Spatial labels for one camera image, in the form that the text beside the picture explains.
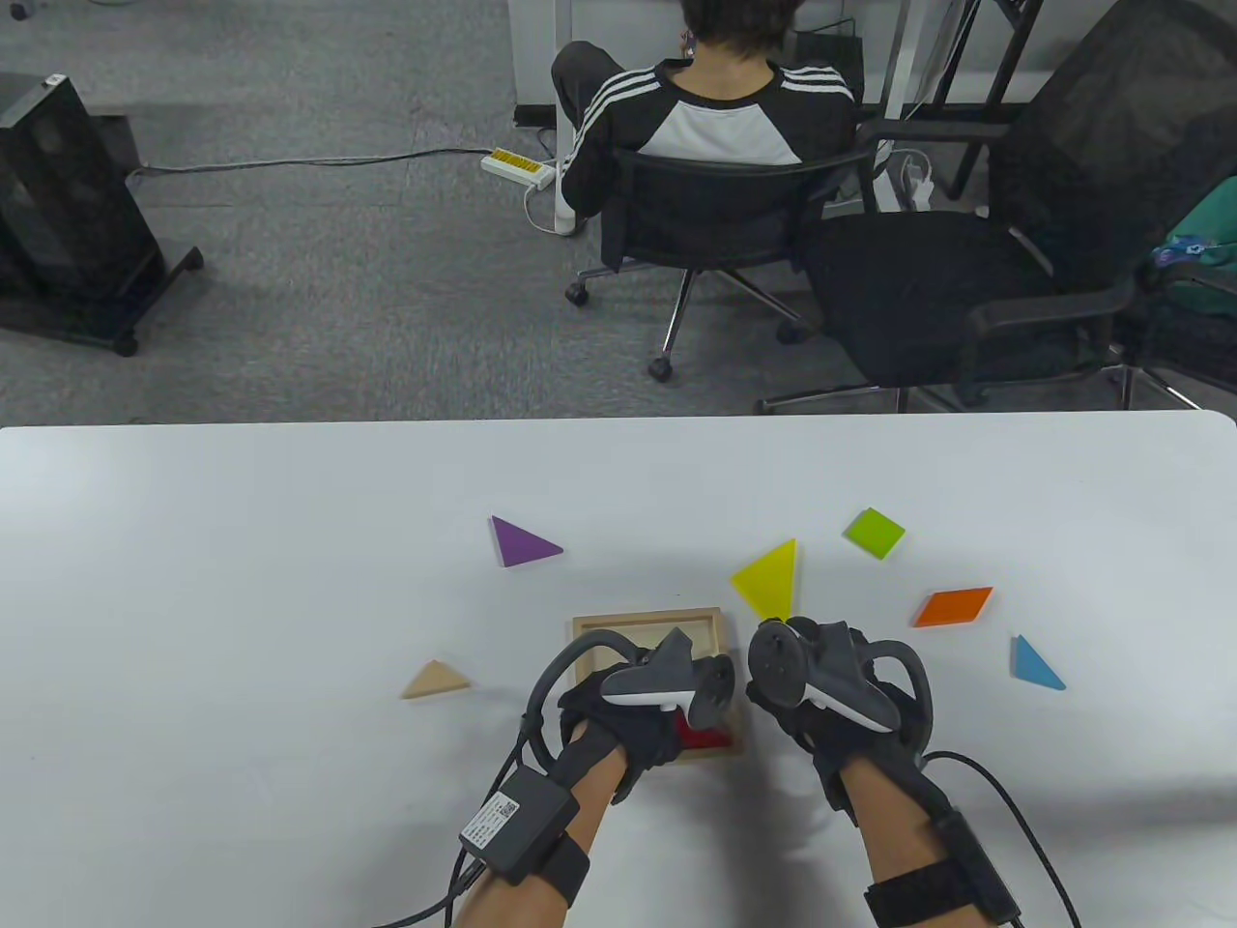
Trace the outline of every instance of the green square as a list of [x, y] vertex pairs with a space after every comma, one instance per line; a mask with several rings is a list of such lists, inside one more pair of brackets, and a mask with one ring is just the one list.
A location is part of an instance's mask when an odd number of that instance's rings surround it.
[[882, 516], [875, 509], [866, 509], [851, 522], [845, 536], [877, 561], [884, 561], [905, 533], [907, 530], [892, 518]]

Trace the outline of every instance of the label sticker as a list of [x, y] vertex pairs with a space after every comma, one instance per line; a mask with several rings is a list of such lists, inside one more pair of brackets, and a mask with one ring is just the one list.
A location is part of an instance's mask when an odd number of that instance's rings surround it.
[[471, 844], [477, 850], [485, 850], [494, 836], [502, 830], [502, 827], [516, 814], [520, 803], [501, 792], [491, 796], [485, 806], [473, 817], [460, 838]]

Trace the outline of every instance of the wooden frame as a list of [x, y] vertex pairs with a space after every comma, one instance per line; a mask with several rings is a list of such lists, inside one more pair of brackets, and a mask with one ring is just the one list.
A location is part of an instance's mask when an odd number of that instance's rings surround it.
[[[617, 615], [584, 615], [571, 620], [571, 637], [578, 638], [595, 629], [610, 629], [625, 635], [641, 647], [657, 647], [672, 629], [682, 629], [691, 638], [691, 657], [731, 655], [726, 620], [716, 606], [703, 609], [673, 609], [661, 612], [631, 612]], [[618, 655], [606, 648], [594, 648], [575, 662], [575, 682], [580, 683], [594, 671], [601, 671], [618, 662]], [[685, 749], [680, 760], [725, 757], [743, 751], [742, 715], [738, 699], [731, 703], [727, 730], [732, 739], [729, 747]]]

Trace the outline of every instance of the desk leg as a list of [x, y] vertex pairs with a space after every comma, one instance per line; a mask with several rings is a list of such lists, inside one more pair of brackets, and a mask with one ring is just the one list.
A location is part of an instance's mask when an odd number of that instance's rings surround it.
[[[902, 119], [902, 111], [910, 94], [910, 72], [915, 64], [915, 52], [928, 19], [931, 0], [902, 0], [898, 7], [898, 25], [889, 45], [889, 63], [884, 67], [884, 85], [881, 88], [881, 114], [886, 119]], [[898, 213], [902, 203], [893, 189], [888, 171], [881, 171], [873, 182], [877, 207], [882, 213]]]
[[[563, 46], [571, 41], [571, 0], [554, 0], [554, 53], [562, 51]], [[555, 132], [554, 132], [554, 157], [558, 162], [559, 176], [563, 173], [563, 161], [571, 153], [575, 142], [575, 129], [571, 127], [567, 114], [558, 99], [554, 100]], [[554, 231], [559, 235], [570, 235], [575, 231], [575, 210], [567, 205], [558, 178], [554, 179]]]
[[930, 0], [902, 0], [898, 25], [889, 47], [889, 63], [884, 68], [884, 87], [881, 88], [881, 113], [886, 119], [902, 119], [910, 92], [910, 71], [915, 64], [915, 52], [923, 37]]

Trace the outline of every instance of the hand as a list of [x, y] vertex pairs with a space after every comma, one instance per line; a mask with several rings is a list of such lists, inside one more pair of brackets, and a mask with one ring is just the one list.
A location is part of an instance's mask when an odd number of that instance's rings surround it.
[[628, 664], [618, 663], [590, 673], [558, 700], [558, 708], [563, 710], [559, 728], [564, 745], [571, 740], [580, 723], [588, 721], [590, 726], [596, 725], [610, 733], [622, 747], [627, 772], [615, 793], [615, 802], [626, 798], [646, 770], [669, 763], [683, 751], [674, 713], [662, 711], [656, 705], [615, 705], [602, 699], [602, 681], [626, 667]]
[[[807, 641], [816, 641], [819, 637], [820, 626], [810, 619], [795, 616], [787, 624]], [[851, 635], [857, 643], [867, 643], [857, 630], [851, 629]], [[793, 709], [787, 709], [771, 703], [755, 683], [747, 684], [747, 698], [772, 715], [782, 730], [811, 755], [811, 763], [820, 776], [829, 804], [834, 809], [846, 812], [852, 820], [855, 813], [842, 786], [841, 771], [857, 757], [868, 757], [902, 784], [918, 783], [923, 778], [919, 773], [920, 761], [914, 756], [913, 749], [913, 745], [920, 742], [925, 724], [919, 704], [892, 683], [877, 681], [871, 662], [865, 664], [862, 671], [863, 676], [898, 707], [902, 725], [897, 731], [872, 731], [836, 711], [820, 709], [807, 700]]]

